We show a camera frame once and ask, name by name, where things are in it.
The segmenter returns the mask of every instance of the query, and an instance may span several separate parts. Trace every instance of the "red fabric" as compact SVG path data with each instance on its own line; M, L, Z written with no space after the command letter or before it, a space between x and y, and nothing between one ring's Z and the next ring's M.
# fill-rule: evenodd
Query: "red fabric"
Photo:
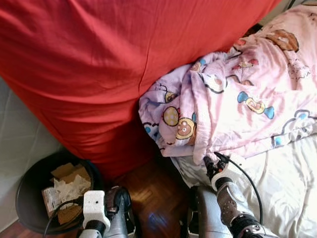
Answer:
M0 75L71 152L113 178L154 145L137 100L160 76L226 50L278 0L2 0Z

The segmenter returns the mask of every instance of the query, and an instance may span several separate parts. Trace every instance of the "parquet floor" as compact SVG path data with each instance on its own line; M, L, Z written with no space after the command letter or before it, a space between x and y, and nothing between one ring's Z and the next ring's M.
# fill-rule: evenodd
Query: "parquet floor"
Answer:
M179 220L187 212L188 191L176 172L170 160L159 158L116 180L117 185L129 190L133 210L140 219L142 237L180 237ZM47 238L75 238L76 234L73 231ZM15 222L0 234L0 238L42 238L42 235Z

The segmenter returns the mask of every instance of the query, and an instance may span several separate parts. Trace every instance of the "bed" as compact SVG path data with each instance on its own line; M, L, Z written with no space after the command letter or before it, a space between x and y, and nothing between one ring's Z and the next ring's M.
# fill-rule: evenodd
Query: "bed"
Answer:
M246 158L264 225L281 238L317 237L316 16L317 6L295 7L229 52L164 75L140 99L146 132L189 187L210 184L204 156ZM236 182L259 217L250 183Z

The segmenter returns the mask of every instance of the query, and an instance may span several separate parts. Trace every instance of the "white bed sheet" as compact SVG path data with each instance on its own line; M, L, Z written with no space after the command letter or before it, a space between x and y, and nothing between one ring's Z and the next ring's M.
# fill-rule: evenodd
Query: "white bed sheet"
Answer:
M192 157L171 158L189 187L210 185L206 167ZM247 158L264 208L264 225L281 238L317 237L317 135ZM256 195L245 176L237 181L250 209L259 217Z

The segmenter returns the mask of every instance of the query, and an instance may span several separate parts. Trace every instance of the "cartoon print blanket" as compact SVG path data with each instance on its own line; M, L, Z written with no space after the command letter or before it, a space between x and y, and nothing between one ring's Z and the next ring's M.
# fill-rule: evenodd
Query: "cartoon print blanket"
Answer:
M244 157L317 132L317 7L298 6L227 53L160 78L140 99L164 156Z

